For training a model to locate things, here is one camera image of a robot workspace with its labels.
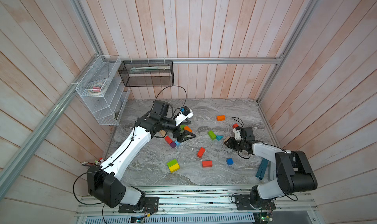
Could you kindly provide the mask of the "orange block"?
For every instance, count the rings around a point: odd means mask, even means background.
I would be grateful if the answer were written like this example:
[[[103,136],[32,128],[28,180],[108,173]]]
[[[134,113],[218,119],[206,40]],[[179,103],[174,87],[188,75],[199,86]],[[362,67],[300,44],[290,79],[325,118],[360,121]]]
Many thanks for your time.
[[[226,116],[225,115],[217,116],[217,121],[224,121],[224,120],[226,120]]]
[[[185,126],[185,127],[184,127],[184,130],[186,130],[186,131],[188,131],[188,132],[192,133],[192,129],[191,129],[191,128],[189,128],[188,126]]]

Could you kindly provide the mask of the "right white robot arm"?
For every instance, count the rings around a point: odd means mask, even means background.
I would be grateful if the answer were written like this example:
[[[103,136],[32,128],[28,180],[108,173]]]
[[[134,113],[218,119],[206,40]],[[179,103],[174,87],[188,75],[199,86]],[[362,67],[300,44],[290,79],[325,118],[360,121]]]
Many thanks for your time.
[[[260,208],[277,197],[317,189],[317,179],[304,152],[284,150],[257,140],[251,127],[238,126],[233,132],[233,137],[224,140],[225,146],[238,153],[246,151],[248,155],[259,156],[275,164],[276,179],[252,188],[251,206]]]

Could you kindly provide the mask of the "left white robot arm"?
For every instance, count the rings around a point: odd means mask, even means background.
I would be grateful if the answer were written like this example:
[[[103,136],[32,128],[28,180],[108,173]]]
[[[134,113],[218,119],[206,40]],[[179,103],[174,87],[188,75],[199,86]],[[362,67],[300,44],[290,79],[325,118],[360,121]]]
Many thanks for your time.
[[[172,118],[167,117],[170,104],[156,100],[150,111],[138,118],[128,138],[115,153],[99,166],[91,166],[87,173],[88,192],[101,203],[110,208],[119,204],[142,207],[141,199],[144,193],[133,187],[126,187],[121,179],[135,156],[155,136],[164,130],[171,131],[178,142],[194,139],[195,134],[183,132],[182,122],[190,123],[193,111],[182,107]]]

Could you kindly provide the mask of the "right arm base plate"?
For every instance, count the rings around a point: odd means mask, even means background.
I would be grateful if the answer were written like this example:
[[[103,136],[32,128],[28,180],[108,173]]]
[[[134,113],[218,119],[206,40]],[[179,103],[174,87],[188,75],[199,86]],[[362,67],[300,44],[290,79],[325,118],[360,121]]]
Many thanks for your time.
[[[275,210],[276,205],[273,199],[255,199],[251,195],[235,194],[232,196],[239,211],[246,210]]]

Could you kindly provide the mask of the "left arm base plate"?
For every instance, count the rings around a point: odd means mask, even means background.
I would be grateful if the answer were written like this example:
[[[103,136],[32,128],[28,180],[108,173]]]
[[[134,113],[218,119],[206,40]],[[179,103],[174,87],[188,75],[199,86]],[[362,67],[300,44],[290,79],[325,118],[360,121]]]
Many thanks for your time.
[[[137,205],[120,204],[119,213],[141,214],[156,213],[159,209],[158,197],[142,197]]]

